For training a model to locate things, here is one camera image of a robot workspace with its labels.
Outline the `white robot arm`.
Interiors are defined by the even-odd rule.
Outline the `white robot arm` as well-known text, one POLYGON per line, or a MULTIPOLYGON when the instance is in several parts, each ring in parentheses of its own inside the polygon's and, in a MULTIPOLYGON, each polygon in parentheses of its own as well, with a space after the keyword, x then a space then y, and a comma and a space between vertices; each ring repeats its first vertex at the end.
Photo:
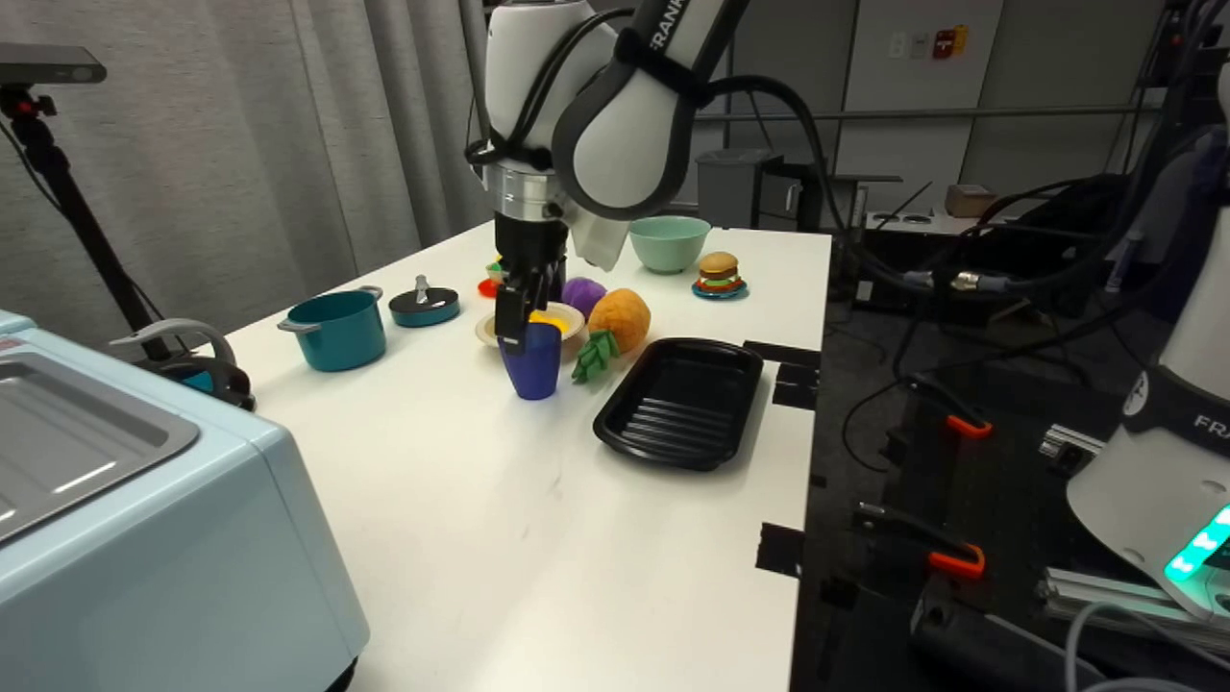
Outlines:
POLYGON ((751 0, 504 0, 489 14, 464 161, 494 195, 496 342, 560 296, 566 251, 613 269, 627 224, 683 183, 691 124, 751 0))

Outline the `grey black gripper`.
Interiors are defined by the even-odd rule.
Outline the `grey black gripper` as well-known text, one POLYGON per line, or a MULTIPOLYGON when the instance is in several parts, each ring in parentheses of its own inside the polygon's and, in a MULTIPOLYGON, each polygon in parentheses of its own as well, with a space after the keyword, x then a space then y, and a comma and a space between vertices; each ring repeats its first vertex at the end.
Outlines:
POLYGON ((528 288, 557 288, 566 272, 566 224, 555 177, 523 161, 494 173, 496 255, 516 282, 496 293, 496 342, 521 346, 531 316, 528 288))

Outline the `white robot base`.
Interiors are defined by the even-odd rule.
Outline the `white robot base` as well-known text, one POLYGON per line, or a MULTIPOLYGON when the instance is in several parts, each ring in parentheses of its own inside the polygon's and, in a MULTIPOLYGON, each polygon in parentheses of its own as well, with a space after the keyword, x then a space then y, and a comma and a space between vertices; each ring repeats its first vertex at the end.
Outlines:
POLYGON ((1225 620, 1230 578, 1230 210, 1161 356, 1136 382, 1110 443, 1070 482, 1082 528, 1193 620, 1225 620))

